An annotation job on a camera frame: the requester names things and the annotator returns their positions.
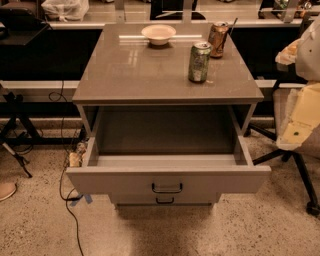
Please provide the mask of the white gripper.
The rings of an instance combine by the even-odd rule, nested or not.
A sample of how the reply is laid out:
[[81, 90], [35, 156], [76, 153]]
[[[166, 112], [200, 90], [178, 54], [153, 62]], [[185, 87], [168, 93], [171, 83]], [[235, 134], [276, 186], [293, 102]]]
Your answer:
[[320, 83], [290, 89], [276, 144], [283, 150], [300, 147], [320, 124]]

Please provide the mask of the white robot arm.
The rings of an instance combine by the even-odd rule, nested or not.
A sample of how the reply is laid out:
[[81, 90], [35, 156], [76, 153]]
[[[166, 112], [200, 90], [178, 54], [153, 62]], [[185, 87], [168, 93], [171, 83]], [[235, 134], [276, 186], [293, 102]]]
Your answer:
[[276, 141], [280, 149], [295, 150], [320, 124], [320, 16], [299, 39], [279, 52], [275, 61], [295, 64], [296, 74], [307, 81], [299, 91], [290, 91]]

